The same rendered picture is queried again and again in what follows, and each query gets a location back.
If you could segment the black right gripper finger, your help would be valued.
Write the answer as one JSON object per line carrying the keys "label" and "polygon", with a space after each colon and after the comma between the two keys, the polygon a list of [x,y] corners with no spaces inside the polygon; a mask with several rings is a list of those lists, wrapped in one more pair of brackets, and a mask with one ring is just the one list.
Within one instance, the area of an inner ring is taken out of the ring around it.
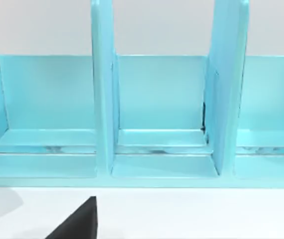
{"label": "black right gripper finger", "polygon": [[45,239],[97,239],[96,196],[89,197]]}

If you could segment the light blue rack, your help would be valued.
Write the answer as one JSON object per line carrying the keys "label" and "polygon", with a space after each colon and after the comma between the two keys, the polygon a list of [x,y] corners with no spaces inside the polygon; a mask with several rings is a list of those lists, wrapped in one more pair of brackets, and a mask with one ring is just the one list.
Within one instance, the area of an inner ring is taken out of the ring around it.
{"label": "light blue rack", "polygon": [[246,54],[251,0],[214,0],[206,55],[0,54],[0,187],[284,188],[284,56]]}

